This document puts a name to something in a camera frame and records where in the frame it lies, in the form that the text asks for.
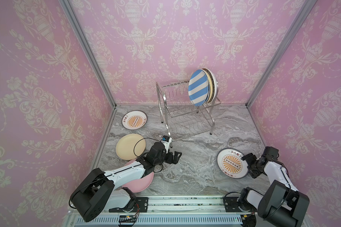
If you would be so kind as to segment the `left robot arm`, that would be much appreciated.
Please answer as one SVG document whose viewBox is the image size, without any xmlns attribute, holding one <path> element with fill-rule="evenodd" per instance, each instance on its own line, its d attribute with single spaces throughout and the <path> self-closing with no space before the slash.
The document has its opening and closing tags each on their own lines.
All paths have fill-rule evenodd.
<svg viewBox="0 0 341 227">
<path fill-rule="evenodd" d="M 110 171 L 93 169 L 71 194 L 70 207 L 76 209 L 85 222 L 92 221 L 104 210 L 132 209 L 136 196 L 123 185 L 150 175 L 163 163 L 177 164 L 182 153 L 170 152 L 169 146 L 170 141 L 157 141 L 149 152 L 130 165 Z"/>
</svg>

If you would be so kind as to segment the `steel two-tier dish rack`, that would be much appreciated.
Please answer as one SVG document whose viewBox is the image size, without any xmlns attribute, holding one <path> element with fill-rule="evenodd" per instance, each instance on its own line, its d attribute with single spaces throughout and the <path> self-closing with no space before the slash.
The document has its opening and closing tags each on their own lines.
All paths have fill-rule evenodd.
<svg viewBox="0 0 341 227">
<path fill-rule="evenodd" d="M 173 141 L 205 132 L 210 135 L 214 133 L 216 123 L 212 112 L 215 106 L 221 104 L 218 97 L 210 104 L 195 106 L 188 96 L 187 80 L 171 84 L 157 82 L 156 92 L 161 122 Z"/>
</svg>

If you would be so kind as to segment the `orange sunburst plate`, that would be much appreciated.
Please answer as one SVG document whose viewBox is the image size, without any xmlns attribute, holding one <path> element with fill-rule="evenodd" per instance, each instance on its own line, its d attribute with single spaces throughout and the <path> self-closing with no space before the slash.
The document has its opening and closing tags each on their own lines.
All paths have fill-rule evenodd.
<svg viewBox="0 0 341 227">
<path fill-rule="evenodd" d="M 225 148 L 217 155 L 217 166 L 223 174 L 233 179 L 241 179 L 248 175 L 248 164 L 242 160 L 244 156 L 233 148 Z"/>
<path fill-rule="evenodd" d="M 146 125 L 147 120 L 148 116 L 145 112 L 133 110 L 122 117 L 121 123 L 128 130 L 138 130 Z"/>
</svg>

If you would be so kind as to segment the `pink bear plate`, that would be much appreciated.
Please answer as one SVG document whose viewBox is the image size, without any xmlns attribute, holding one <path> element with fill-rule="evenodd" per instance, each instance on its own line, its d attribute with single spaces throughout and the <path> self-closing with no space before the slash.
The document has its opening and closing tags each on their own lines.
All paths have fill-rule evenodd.
<svg viewBox="0 0 341 227">
<path fill-rule="evenodd" d="M 150 173 L 149 175 L 141 179 L 130 181 L 122 185 L 122 187 L 130 189 L 133 193 L 140 193 L 150 186 L 150 184 L 153 181 L 153 178 L 154 178 L 154 172 Z"/>
</svg>

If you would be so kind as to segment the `aluminium mounting rail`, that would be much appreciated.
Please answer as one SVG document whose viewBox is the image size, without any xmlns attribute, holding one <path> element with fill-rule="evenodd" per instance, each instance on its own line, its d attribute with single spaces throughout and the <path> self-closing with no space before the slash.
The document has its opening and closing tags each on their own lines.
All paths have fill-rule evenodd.
<svg viewBox="0 0 341 227">
<path fill-rule="evenodd" d="M 239 196 L 232 193 L 227 196 Z M 85 222 L 79 212 L 69 211 L 64 227 L 270 227 L 252 212 L 226 212 L 224 195 L 150 196 L 147 213 L 110 213 L 104 210 Z"/>
</svg>

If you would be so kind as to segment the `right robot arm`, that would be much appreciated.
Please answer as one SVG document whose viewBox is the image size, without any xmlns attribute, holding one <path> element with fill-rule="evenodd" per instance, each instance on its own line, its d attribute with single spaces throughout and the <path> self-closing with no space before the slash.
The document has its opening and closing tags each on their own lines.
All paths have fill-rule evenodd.
<svg viewBox="0 0 341 227">
<path fill-rule="evenodd" d="M 264 174 L 271 185 L 264 195 L 250 187 L 244 188 L 238 202 L 245 211 L 255 208 L 260 218 L 276 227 L 301 227 L 310 200 L 293 185 L 278 157 L 278 149 L 274 147 L 266 147 L 260 158 L 252 153 L 242 157 L 252 178 Z"/>
</svg>

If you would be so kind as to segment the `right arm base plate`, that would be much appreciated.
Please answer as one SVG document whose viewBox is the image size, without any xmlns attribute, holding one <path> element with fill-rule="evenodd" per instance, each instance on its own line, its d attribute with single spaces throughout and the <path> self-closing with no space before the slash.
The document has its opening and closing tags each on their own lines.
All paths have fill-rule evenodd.
<svg viewBox="0 0 341 227">
<path fill-rule="evenodd" d="M 239 201 L 239 196 L 227 196 L 223 198 L 224 208 L 226 212 L 252 212 L 250 205 Z"/>
</svg>

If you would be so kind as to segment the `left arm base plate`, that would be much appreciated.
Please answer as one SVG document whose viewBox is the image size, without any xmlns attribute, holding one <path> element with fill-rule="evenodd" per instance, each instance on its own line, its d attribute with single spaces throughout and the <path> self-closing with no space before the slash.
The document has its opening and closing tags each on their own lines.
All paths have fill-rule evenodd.
<svg viewBox="0 0 341 227">
<path fill-rule="evenodd" d="M 136 197 L 133 202 L 133 206 L 125 209 L 125 208 L 113 208 L 110 209 L 110 213 L 136 213 L 137 211 L 140 213 L 147 213 L 148 211 L 149 198 L 148 197 Z"/>
</svg>

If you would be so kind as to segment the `beige plain plate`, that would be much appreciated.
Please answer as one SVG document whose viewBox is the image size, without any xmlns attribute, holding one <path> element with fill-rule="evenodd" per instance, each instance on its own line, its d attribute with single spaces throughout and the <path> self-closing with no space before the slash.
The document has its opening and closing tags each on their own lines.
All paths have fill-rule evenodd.
<svg viewBox="0 0 341 227">
<path fill-rule="evenodd" d="M 139 134 L 122 137 L 116 145 L 116 154 L 123 160 L 132 160 L 141 156 L 146 148 L 146 141 Z"/>
</svg>

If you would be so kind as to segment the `blue striped plate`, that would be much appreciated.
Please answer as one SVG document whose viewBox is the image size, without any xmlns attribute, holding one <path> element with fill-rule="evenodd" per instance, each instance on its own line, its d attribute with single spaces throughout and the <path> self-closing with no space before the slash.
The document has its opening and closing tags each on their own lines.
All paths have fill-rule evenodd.
<svg viewBox="0 0 341 227">
<path fill-rule="evenodd" d="M 208 77 L 204 70 L 195 71 L 188 83 L 188 96 L 191 103 L 197 107 L 205 104 L 209 95 Z"/>
</svg>

